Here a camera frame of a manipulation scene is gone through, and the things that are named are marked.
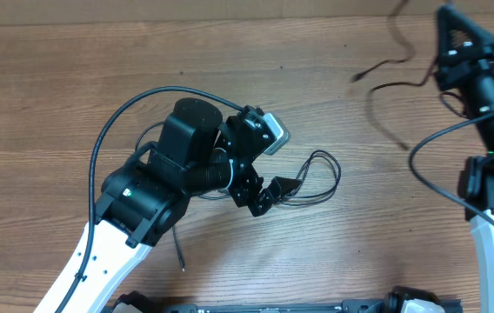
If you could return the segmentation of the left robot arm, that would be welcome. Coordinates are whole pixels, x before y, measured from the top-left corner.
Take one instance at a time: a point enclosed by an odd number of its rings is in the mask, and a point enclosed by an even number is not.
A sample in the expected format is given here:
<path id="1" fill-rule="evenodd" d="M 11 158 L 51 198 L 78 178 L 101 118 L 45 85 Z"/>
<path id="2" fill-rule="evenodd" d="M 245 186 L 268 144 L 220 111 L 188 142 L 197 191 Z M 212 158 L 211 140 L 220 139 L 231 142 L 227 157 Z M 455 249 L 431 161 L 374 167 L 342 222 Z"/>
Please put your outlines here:
<path id="1" fill-rule="evenodd" d="M 269 186 L 253 167 L 290 139 L 271 113 L 246 106 L 224 118 L 212 103 L 182 98 L 157 141 L 145 143 L 104 180 L 92 223 L 50 287 L 39 312 L 98 312 L 120 283 L 180 220 L 194 196 L 227 190 L 238 207 L 264 215 L 300 186 L 276 176 Z"/>

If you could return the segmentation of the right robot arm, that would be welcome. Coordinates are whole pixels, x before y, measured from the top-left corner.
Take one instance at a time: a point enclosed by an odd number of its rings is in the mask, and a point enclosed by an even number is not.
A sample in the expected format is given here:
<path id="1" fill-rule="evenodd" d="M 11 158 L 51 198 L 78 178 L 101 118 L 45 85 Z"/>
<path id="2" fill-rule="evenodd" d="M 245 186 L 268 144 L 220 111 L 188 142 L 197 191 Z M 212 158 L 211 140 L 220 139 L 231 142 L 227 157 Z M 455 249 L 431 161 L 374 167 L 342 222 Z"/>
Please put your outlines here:
<path id="1" fill-rule="evenodd" d="M 437 87 L 458 91 L 487 150 L 466 160 L 457 193 L 472 207 L 465 218 L 477 252 L 480 309 L 494 312 L 494 35 L 451 4 L 439 7 L 436 21 Z"/>

